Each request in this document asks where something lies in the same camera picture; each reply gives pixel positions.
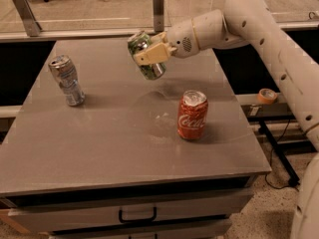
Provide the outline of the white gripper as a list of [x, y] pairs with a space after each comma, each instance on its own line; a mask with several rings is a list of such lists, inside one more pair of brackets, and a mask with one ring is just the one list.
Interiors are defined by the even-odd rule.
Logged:
[[151, 42], [149, 47], [133, 55], [139, 66], [166, 62], [171, 55], [187, 58], [199, 53], [192, 20], [180, 22], [167, 32], [152, 36]]

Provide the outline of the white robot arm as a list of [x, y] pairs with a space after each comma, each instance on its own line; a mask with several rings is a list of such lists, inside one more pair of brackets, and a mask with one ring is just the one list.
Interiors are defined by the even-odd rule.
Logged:
[[[225, 0], [223, 10], [176, 24], [133, 55], [138, 65], [186, 58], [209, 48], [252, 45], [300, 127], [319, 150], [319, 66], [273, 19], [264, 0]], [[319, 158], [313, 157], [292, 214], [253, 209], [233, 217], [226, 239], [319, 239]]]

